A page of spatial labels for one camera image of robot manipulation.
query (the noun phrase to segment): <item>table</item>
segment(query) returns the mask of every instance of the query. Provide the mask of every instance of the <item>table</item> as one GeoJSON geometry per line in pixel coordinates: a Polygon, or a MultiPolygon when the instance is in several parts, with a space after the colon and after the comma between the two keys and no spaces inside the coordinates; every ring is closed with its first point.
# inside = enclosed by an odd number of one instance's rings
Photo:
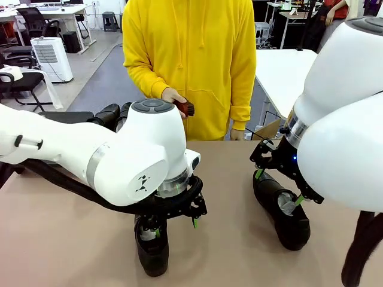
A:
{"type": "MultiPolygon", "coordinates": [[[[95,39],[92,39],[90,29],[89,29],[87,14],[86,14],[86,10],[85,10],[89,6],[90,5],[87,5],[87,4],[64,6],[64,7],[61,7],[64,9],[64,11],[61,11],[61,8],[60,8],[58,10],[40,11],[40,13],[44,16],[45,19],[63,19],[63,20],[74,21],[74,26],[76,27],[77,38],[78,38],[80,45],[81,45],[81,50],[78,53],[82,54],[83,52],[85,52],[89,48],[89,46],[91,46],[92,44],[94,44],[97,41],[95,39]],[[81,37],[80,29],[78,28],[77,21],[76,21],[76,14],[84,14],[84,18],[85,18],[85,22],[86,22],[86,28],[89,32],[89,41],[90,41],[87,45],[84,43],[83,38],[81,37]]],[[[21,36],[21,33],[20,33],[19,24],[16,20],[17,15],[18,15],[17,10],[1,12],[0,13],[0,22],[15,21],[17,33],[20,36],[20,41],[24,45],[23,37],[21,36]]]]}
{"type": "MultiPolygon", "coordinates": [[[[31,174],[14,174],[0,190],[0,286],[201,287],[342,286],[341,270],[359,212],[330,200],[303,203],[311,238],[285,250],[253,194],[257,142],[189,142],[202,155],[208,214],[168,221],[169,269],[145,275],[133,216],[104,209],[31,174]]],[[[270,171],[286,188],[295,184],[270,171]]],[[[383,250],[366,264],[360,286],[381,287],[383,250]]]]}
{"type": "Polygon", "coordinates": [[[279,2],[279,3],[277,3],[277,2],[267,2],[267,4],[268,4],[268,7],[266,9],[265,22],[267,22],[267,20],[268,20],[269,6],[271,6],[271,7],[273,7],[273,13],[271,14],[271,18],[270,18],[270,22],[269,22],[269,24],[271,25],[271,23],[273,23],[275,8],[283,6],[283,3],[282,2],[279,2]]]}
{"type": "Polygon", "coordinates": [[[308,16],[309,13],[308,12],[297,12],[297,14],[294,13],[293,15],[290,15],[289,11],[279,12],[279,13],[280,13],[280,15],[286,17],[286,24],[285,24],[285,28],[283,30],[281,46],[279,47],[279,49],[283,49],[283,45],[285,43],[285,37],[286,37],[288,21],[292,20],[292,23],[295,23],[297,20],[305,20],[305,19],[307,19],[307,16],[308,16]]]}
{"type": "Polygon", "coordinates": [[[316,58],[317,54],[311,50],[257,50],[256,78],[266,93],[260,126],[270,103],[282,119],[287,119],[316,58]]]}

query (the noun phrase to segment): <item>yellow hoodie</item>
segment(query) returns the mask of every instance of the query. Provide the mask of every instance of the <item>yellow hoodie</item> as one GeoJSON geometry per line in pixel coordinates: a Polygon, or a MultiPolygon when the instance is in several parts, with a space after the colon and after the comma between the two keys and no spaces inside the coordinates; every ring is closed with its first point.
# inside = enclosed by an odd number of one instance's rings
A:
{"type": "Polygon", "coordinates": [[[251,0],[129,0],[123,15],[128,73],[147,97],[172,87],[195,107],[187,139],[244,130],[256,73],[251,0]]]}

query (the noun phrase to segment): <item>hoodie pocket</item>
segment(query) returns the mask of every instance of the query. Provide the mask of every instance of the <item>hoodie pocket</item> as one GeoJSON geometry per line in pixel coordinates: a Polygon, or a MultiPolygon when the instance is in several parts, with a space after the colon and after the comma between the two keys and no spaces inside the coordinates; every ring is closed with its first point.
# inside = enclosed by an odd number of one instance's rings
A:
{"type": "Polygon", "coordinates": [[[227,132],[230,105],[225,107],[211,90],[188,90],[194,116],[186,120],[188,141],[214,141],[227,132]]]}

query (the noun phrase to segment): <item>red clothing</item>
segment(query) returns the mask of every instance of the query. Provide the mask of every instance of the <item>red clothing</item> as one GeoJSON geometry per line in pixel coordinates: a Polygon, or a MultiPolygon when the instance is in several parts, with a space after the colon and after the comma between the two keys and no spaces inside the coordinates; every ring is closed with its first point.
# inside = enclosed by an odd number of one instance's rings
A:
{"type": "MultiPolygon", "coordinates": [[[[324,0],[324,5],[332,8],[339,2],[341,2],[341,0],[324,0]]],[[[348,12],[348,6],[346,4],[342,8],[335,11],[334,19],[335,20],[346,19],[347,12],[348,12]]]]}

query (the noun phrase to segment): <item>brown object in hand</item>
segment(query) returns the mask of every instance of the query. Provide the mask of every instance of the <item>brown object in hand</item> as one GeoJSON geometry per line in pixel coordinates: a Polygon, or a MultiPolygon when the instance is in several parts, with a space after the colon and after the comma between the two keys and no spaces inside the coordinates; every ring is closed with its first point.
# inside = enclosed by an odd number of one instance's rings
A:
{"type": "Polygon", "coordinates": [[[186,117],[194,116],[194,105],[186,100],[186,103],[180,103],[175,100],[173,103],[181,112],[185,114],[186,117]]]}

